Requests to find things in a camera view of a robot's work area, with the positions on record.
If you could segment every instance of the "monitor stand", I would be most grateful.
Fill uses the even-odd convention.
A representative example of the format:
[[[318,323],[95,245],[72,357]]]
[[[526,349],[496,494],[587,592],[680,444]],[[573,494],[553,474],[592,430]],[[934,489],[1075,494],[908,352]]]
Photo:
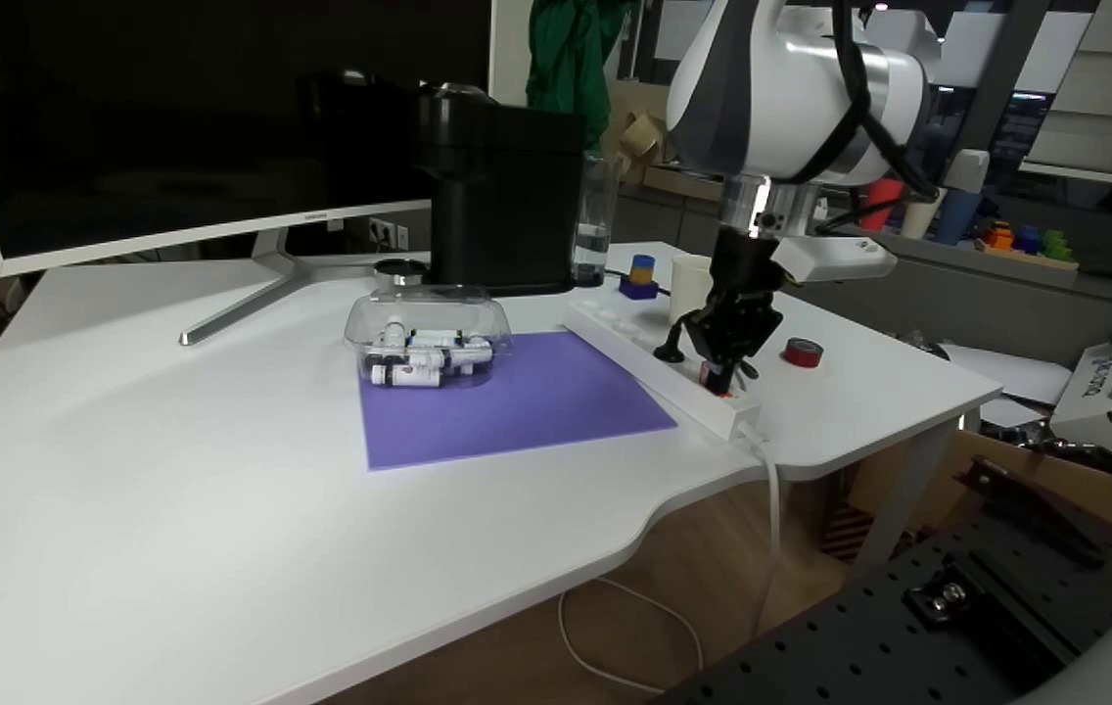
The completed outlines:
[[[395,206],[359,206],[351,211],[346,211],[346,221],[380,221],[380,215],[395,215],[395,211],[428,211],[429,199],[395,199]],[[223,314],[198,323],[197,331],[181,332],[181,347],[192,349],[223,331],[232,331],[235,323],[267,309],[271,301],[301,289],[309,281],[309,272],[286,251],[286,230],[257,230],[250,260],[267,272],[274,272],[278,279],[267,281],[263,289],[246,296],[241,301],[228,305]]]
[[[181,332],[185,349],[232,331],[235,323],[267,309],[271,301],[278,301],[278,297],[286,297],[286,296],[295,296],[309,281],[309,272],[296,260],[291,260],[291,251],[286,251],[286,230],[256,236],[250,260],[257,266],[274,272],[278,279],[267,281],[263,289],[246,296],[241,301],[228,305],[223,314],[213,314],[197,331]]]

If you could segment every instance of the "white desk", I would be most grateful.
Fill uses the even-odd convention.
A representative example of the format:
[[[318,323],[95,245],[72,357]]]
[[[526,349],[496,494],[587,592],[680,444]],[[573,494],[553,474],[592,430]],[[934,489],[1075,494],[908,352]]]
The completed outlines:
[[[630,557],[647,527],[750,455],[659,435],[368,474],[339,340],[359,279],[326,279],[181,349],[257,288],[250,264],[53,272],[0,340],[0,705],[312,703]],[[553,331],[569,297],[513,297]],[[926,430],[992,383],[780,297],[827,365],[758,357],[763,435],[817,478]]]

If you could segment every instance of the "purple mat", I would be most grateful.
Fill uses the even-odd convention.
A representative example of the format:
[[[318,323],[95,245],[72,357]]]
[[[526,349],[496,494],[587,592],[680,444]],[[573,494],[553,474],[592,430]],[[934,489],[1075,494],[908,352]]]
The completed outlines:
[[[509,336],[485,383],[359,383],[368,467],[414,467],[675,427],[675,421],[573,332]]]

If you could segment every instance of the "computer monitor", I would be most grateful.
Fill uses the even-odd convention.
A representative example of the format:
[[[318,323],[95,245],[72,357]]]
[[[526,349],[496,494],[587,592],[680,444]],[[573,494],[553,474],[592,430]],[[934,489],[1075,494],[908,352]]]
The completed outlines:
[[[491,48],[491,0],[0,0],[0,276],[420,209],[330,186],[326,131],[374,143],[318,85],[485,85]]]

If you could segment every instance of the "floor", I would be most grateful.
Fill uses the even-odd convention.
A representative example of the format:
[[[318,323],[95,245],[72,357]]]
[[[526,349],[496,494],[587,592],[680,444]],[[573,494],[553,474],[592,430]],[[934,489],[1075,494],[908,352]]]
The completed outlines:
[[[844,566],[815,549],[823,485],[796,485],[788,497],[783,557],[758,631],[775,626],[844,582]],[[630,566],[609,582],[678,608],[699,636],[710,662],[750,638],[769,557],[769,494],[740,485],[659,523]],[[635,681],[678,686],[695,669],[690,636],[655,608],[587,584],[569,596],[569,636],[583,660]],[[330,705],[630,705],[647,694],[583,673],[560,648],[557,602],[522,612],[445,652],[400,668],[374,681],[330,698]]]

